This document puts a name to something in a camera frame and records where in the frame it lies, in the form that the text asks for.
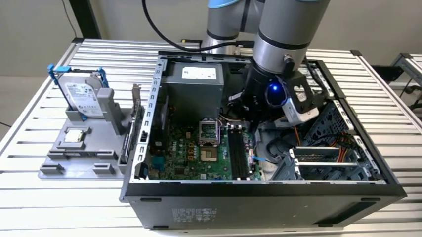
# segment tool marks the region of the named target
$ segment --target motherboard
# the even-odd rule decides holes
[[[260,180],[252,137],[238,126],[216,121],[169,126],[168,146],[150,159],[149,179]]]

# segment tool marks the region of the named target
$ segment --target orange wire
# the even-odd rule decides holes
[[[339,147],[339,149],[337,149],[337,158],[336,158],[336,163],[340,161],[340,159],[341,159],[341,147]]]
[[[300,144],[300,138],[299,138],[297,129],[296,129],[296,127],[295,127],[295,126],[293,126],[292,128],[293,128],[293,130],[295,130],[295,134],[296,134],[297,146],[300,146],[301,144]]]
[[[348,149],[345,149],[345,150],[344,150],[344,152],[343,152],[343,156],[341,156],[340,163],[343,163],[343,162],[344,162],[344,158],[345,158],[347,151],[348,151]]]
[[[336,141],[337,141],[337,138],[335,138],[333,142],[329,144],[329,146],[331,146],[331,147],[333,147],[333,146],[335,146]]]

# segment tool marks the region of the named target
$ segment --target gray wall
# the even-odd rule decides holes
[[[46,76],[73,37],[59,0],[0,0],[0,75]]]
[[[110,39],[158,40],[140,0],[92,2],[105,16],[101,23]],[[206,0],[146,0],[146,6],[157,28],[173,41],[205,37]],[[420,21],[422,0],[331,0],[311,47],[356,49],[371,63],[388,64],[399,52],[422,53]]]
[[[104,38],[158,40],[140,0],[90,2]],[[172,40],[204,38],[206,0],[146,0],[146,4]],[[69,6],[67,10],[80,34]],[[331,0],[312,48],[357,49],[371,63],[387,64],[399,52],[422,53],[420,21],[422,0]],[[46,64],[58,60],[73,38],[61,1],[0,0],[0,34],[0,75],[45,76]]]

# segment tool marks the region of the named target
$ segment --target ram slot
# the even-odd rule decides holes
[[[248,177],[248,166],[244,154],[241,130],[228,130],[228,152],[232,178],[244,180]]]

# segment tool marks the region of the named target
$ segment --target black metal case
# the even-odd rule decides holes
[[[129,202],[148,229],[343,227],[403,197],[405,192],[347,104],[321,61],[316,64],[329,86],[331,100],[345,113],[364,152],[379,169],[381,183],[308,181],[145,180],[148,132],[158,85],[168,63],[248,64],[244,56],[160,52],[141,136],[125,173],[120,200]]]

